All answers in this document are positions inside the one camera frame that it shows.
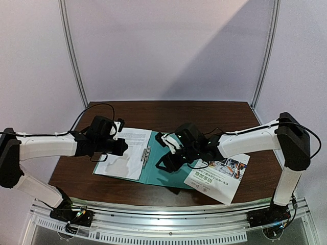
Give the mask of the white printed text sheets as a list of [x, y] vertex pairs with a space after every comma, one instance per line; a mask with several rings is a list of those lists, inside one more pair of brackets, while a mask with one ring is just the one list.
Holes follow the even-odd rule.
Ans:
[[143, 151], [147, 148], [152, 131], [136, 128], [124, 128], [118, 134], [125, 139], [128, 149], [122, 156], [101, 156], [93, 173], [129, 180], [138, 180], [143, 169]]

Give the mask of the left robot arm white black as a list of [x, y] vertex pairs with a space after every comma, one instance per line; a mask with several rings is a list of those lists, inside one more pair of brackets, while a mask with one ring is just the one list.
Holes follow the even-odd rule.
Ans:
[[27, 173], [20, 163], [25, 160], [66, 156], [92, 157], [96, 153], [122, 156], [128, 144], [118, 137], [124, 121], [95, 116], [82, 131], [26, 134], [6, 128], [1, 133], [1, 187], [14, 188], [29, 194], [51, 208], [50, 217], [69, 223], [86, 223], [93, 212], [85, 207], [74, 209], [71, 199], [58, 187], [46, 184]]

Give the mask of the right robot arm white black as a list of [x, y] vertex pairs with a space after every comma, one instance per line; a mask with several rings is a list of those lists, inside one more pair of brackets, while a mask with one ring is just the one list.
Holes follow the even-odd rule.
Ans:
[[223, 160], [238, 154], [280, 150], [284, 168], [273, 193], [270, 206], [248, 214], [250, 221], [262, 225], [282, 221], [289, 215], [291, 200], [302, 173], [311, 163], [310, 136], [288, 112], [267, 124], [234, 132], [222, 132], [206, 137], [194, 124], [185, 123], [174, 132], [157, 133], [156, 141], [170, 150], [156, 163], [156, 168], [168, 173], [178, 171], [184, 164], [201, 159], [206, 162]]

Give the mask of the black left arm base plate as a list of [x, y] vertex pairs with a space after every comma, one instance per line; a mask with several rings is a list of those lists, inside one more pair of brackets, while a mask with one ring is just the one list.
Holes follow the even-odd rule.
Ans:
[[94, 218], [94, 212], [86, 207], [73, 209], [72, 204], [62, 203], [50, 212], [50, 218], [72, 225], [90, 227]]

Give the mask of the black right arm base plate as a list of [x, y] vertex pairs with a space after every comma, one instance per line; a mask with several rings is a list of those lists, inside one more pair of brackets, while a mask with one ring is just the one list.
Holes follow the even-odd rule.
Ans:
[[247, 212], [246, 218], [250, 227], [275, 224], [278, 225], [280, 229], [285, 229], [293, 222], [297, 213], [297, 207], [297, 204], [293, 205], [294, 214], [291, 216], [288, 205], [279, 206], [272, 203], [268, 208]]

